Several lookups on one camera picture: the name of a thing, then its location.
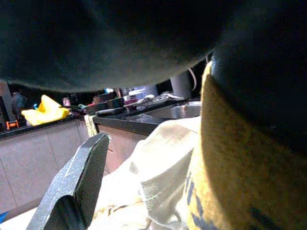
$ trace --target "yellow object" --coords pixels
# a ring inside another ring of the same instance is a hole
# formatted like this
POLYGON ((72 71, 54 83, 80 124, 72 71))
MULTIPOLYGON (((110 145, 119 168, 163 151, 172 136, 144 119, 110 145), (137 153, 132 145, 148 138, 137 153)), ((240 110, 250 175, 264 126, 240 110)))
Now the yellow object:
POLYGON ((49 123, 63 119, 69 115, 69 110, 60 108, 60 104, 52 100, 50 97, 43 95, 42 102, 37 110, 22 110, 22 115, 33 126, 49 123))

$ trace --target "pink object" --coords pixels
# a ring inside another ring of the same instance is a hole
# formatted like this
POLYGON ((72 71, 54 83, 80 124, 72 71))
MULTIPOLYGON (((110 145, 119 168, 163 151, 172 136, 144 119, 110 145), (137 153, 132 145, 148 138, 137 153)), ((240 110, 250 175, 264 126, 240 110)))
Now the pink object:
POLYGON ((71 106, 71 101, 69 97, 64 97, 62 101, 63 101, 63 106, 71 106))

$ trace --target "blue object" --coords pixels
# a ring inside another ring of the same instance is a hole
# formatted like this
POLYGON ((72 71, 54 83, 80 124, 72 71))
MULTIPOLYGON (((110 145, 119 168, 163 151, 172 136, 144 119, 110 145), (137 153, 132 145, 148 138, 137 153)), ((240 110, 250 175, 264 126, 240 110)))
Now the blue object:
POLYGON ((9 213, 9 212, 5 212, 5 213, 0 214, 0 224, 4 221, 4 218, 6 217, 6 215, 7 215, 8 213, 9 213))

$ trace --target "orange object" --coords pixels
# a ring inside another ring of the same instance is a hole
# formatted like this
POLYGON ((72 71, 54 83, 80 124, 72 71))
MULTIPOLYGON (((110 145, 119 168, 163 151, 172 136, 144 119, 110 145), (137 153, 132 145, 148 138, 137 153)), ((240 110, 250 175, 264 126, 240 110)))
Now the orange object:
POLYGON ((18 123, 17 120, 6 122, 6 129, 7 130, 11 130, 11 129, 14 129, 14 128, 19 128, 19 123, 18 123))

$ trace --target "black container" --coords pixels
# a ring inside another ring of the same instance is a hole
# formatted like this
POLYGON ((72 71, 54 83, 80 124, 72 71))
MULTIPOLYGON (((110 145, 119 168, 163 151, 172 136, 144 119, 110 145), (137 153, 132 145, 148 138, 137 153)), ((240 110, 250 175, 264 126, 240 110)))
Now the black container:
POLYGON ((107 109, 107 103, 103 102, 103 103, 99 103, 99 104, 94 104, 94 105, 90 105, 85 107, 85 112, 88 115, 95 115, 95 113, 99 110, 104 110, 107 109))
POLYGON ((124 98, 123 97, 116 98, 116 99, 107 101, 106 103, 109 109, 120 108, 124 106, 124 98))
POLYGON ((93 98, 93 101, 94 101, 95 104, 99 104, 99 103, 111 100, 113 98, 116 98, 116 96, 117 96, 116 92, 111 92, 111 93, 107 93, 107 94, 101 94, 101 95, 95 96, 93 98))

